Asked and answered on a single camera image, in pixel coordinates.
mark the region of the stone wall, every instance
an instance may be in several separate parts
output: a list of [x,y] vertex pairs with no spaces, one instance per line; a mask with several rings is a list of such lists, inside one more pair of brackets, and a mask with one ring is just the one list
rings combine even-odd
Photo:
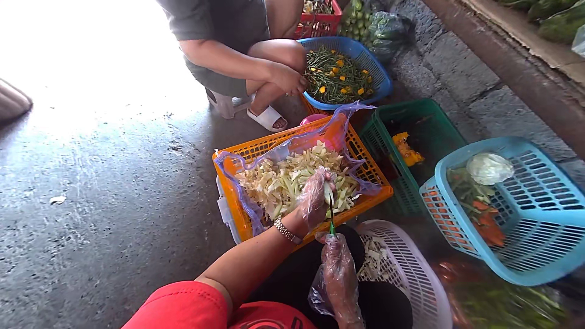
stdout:
[[390,11],[417,24],[416,46],[387,67],[411,97],[435,100],[469,142],[510,135],[530,139],[585,189],[585,162],[424,2],[398,0]]

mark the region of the green plastic crate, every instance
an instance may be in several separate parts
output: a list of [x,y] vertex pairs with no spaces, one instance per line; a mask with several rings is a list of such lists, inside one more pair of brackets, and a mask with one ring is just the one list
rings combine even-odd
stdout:
[[[392,141],[392,136],[405,131],[407,143],[425,158],[410,168]],[[467,145],[441,107],[430,98],[379,107],[359,136],[394,189],[386,206],[399,215],[427,213],[418,194],[419,187],[435,175],[439,160]]]

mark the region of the metal watch band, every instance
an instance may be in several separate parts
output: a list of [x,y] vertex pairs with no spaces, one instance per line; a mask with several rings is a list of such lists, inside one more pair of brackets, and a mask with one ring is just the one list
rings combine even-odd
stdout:
[[289,231],[286,227],[284,227],[283,222],[280,221],[280,218],[274,221],[274,226],[276,229],[284,235],[285,238],[292,241],[294,244],[299,245],[302,243],[302,239],[298,236],[294,235],[291,231]]

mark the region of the leg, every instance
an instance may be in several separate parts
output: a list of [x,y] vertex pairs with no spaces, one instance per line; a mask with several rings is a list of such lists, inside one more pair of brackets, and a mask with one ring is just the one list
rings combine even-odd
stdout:
[[265,0],[271,39],[292,39],[301,20],[303,0]]
[[[299,73],[305,70],[305,49],[293,40],[261,41],[250,48],[248,55],[285,64]],[[277,85],[265,81],[246,80],[246,90],[248,95],[256,93],[250,106],[250,112],[254,115],[260,115],[270,103],[284,95],[284,91]],[[282,128],[284,125],[285,121],[279,119],[274,123],[273,128]]]

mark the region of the blue plastic basket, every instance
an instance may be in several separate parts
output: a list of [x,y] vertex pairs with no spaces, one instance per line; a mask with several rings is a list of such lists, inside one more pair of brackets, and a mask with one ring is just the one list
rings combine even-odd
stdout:
[[[491,206],[505,233],[504,246],[488,246],[447,182],[447,169],[481,152],[514,165],[514,176],[495,185]],[[444,157],[419,189],[441,233],[455,249],[485,261],[503,279],[522,286],[556,280],[585,262],[585,197],[536,145],[500,137],[464,146]]]
[[[342,36],[309,37],[297,41],[299,41],[307,51],[319,50],[321,46],[338,50],[351,57],[359,67],[367,70],[373,78],[374,94],[371,98],[360,103],[371,104],[392,93],[392,82],[390,81],[390,77],[388,76],[388,73],[386,73],[384,66],[382,66],[382,64],[380,64],[380,62],[374,57],[374,54],[372,54],[361,43]],[[339,107],[339,104],[324,104],[315,101],[315,99],[309,96],[307,92],[304,92],[303,95],[311,105],[318,109],[334,111]]]

